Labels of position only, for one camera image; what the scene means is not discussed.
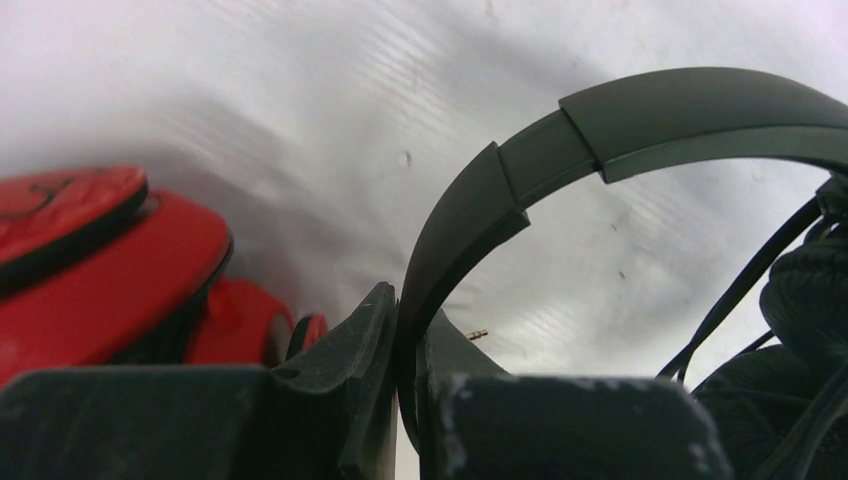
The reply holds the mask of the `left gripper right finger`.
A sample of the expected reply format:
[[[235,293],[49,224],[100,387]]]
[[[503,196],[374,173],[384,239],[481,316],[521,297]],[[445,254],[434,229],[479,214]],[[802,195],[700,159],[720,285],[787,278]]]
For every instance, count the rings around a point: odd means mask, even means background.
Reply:
[[[415,420],[420,475],[423,479],[459,479],[467,463],[456,407],[473,376],[504,370],[437,312],[416,348]]]

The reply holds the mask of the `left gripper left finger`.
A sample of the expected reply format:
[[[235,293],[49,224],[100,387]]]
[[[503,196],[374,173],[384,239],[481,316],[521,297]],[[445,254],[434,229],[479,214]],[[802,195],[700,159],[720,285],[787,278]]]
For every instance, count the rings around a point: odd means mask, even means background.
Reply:
[[[376,284],[353,312],[275,368],[286,479],[392,479],[396,293]]]

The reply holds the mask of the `red black headphones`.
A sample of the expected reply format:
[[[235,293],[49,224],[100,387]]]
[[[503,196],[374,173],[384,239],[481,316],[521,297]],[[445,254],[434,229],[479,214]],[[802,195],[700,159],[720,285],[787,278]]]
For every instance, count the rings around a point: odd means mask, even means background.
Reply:
[[[1,380],[99,365],[276,366],[326,335],[227,275],[225,219],[135,165],[1,180]]]

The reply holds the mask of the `small black headphones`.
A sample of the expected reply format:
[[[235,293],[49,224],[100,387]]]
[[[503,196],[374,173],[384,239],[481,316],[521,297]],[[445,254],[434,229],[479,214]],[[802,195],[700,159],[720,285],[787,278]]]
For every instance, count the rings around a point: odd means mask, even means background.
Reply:
[[[526,228],[534,203],[699,161],[773,158],[829,179],[756,252],[653,378],[473,376],[459,479],[843,479],[847,475],[847,108],[753,70],[604,83],[459,174],[407,268],[396,361],[416,450],[416,348],[451,291]]]

